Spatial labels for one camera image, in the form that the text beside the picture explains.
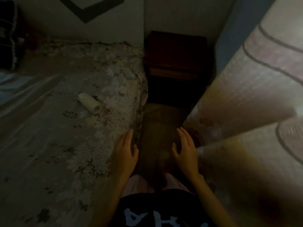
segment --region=floral bedsheet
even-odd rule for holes
[[[143,51],[127,44],[51,41],[27,56],[31,65],[21,65],[23,75],[35,65],[42,70],[41,59],[52,61],[45,68],[54,71],[47,80],[37,75],[36,81],[12,90],[12,94],[22,94],[1,105],[16,109],[8,112],[6,108],[0,117],[2,129],[8,130],[2,131],[5,137],[0,140],[2,225],[87,226],[96,180],[108,174],[115,139],[130,128],[134,129],[134,142],[139,138],[148,96]],[[2,93],[11,90],[5,87],[7,82],[18,79],[18,74],[7,75],[11,80],[1,83]],[[55,87],[45,87],[55,78]],[[41,81],[46,84],[33,90]],[[35,102],[28,101],[26,108],[37,101],[42,105],[9,129],[7,121],[25,116],[22,104],[11,106],[29,92],[40,95]],[[91,114],[78,102],[81,92],[101,103],[99,114]]]

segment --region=dark pillow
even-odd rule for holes
[[[14,70],[17,65],[18,45],[14,36],[17,27],[17,4],[0,1],[0,67]]]

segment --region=wall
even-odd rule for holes
[[[143,0],[124,0],[88,23],[60,0],[14,0],[26,19],[47,35],[107,43],[126,41],[143,47]],[[102,0],[71,0],[79,11]]]
[[[144,0],[144,31],[205,36],[216,41],[235,0]]]
[[[275,0],[237,0],[215,46],[217,75]]]

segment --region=black shirt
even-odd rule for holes
[[[132,194],[121,198],[114,227],[213,227],[197,196],[179,189]]]

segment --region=hand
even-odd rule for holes
[[[112,176],[128,180],[138,161],[139,150],[134,145],[134,156],[131,155],[131,138],[133,130],[123,134],[118,139],[112,153]]]
[[[182,150],[181,153],[178,154],[176,144],[173,143],[172,152],[180,170],[191,183],[194,183],[200,176],[198,171],[197,150],[194,141],[184,128],[181,127],[181,129],[177,129],[177,131],[181,137]]]

